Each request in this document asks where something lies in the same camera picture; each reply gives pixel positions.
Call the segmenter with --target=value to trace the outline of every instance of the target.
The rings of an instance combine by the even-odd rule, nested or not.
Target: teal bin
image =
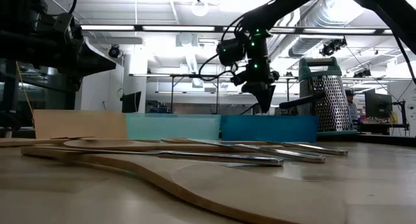
[[[222,116],[227,141],[316,142],[316,116]]]
[[[205,114],[126,114],[127,136],[132,140],[196,138],[217,140],[220,116]]]

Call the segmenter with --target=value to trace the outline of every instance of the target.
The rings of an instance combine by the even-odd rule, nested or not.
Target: security camera
[[[119,45],[112,45],[109,50],[109,56],[112,58],[120,58],[122,55],[122,52],[120,51]]]

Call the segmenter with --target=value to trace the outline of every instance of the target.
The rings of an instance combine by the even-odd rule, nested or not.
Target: lab workbench
[[[416,223],[416,148],[320,142],[349,151],[325,164],[235,169],[329,188],[347,204],[348,223]],[[86,168],[0,149],[0,223],[239,223],[183,202],[120,170]]]

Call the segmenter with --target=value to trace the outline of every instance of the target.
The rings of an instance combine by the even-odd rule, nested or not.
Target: ceiling
[[[50,14],[58,14],[70,9],[73,0],[46,0]],[[140,24],[140,25],[228,25],[239,17],[247,7],[254,7],[254,0],[202,0],[207,3],[207,13],[197,16],[206,10],[201,3],[194,4],[196,0],[78,0],[73,15],[80,24]],[[301,19],[308,14],[314,1],[309,2],[299,9]],[[387,26],[373,12],[363,10],[357,18],[345,25],[346,27],[378,28]],[[185,58],[188,50],[177,46],[176,32],[92,32],[85,34],[92,40],[99,42],[102,48],[109,48],[117,38],[142,38],[148,52],[150,70],[163,68],[178,68],[180,64],[186,64]],[[218,41],[220,33],[195,33],[197,38],[210,38]],[[342,49],[335,56],[344,74],[351,77],[354,71],[363,65],[370,64],[372,71],[384,72],[387,62],[400,56],[398,46],[392,36],[347,36],[348,48]],[[307,56],[319,57],[320,45],[308,51]],[[130,51],[133,45],[122,45],[122,49]],[[198,44],[193,53],[198,64],[205,62],[215,54],[216,44]],[[286,69],[296,73],[295,66],[287,66],[280,69],[283,60],[272,63],[274,69],[286,72]]]

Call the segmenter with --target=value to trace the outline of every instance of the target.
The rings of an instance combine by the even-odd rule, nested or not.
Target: person
[[[351,90],[345,90],[346,100],[348,101],[348,112],[350,114],[350,123],[358,120],[358,110],[356,104],[353,102],[354,93]]]

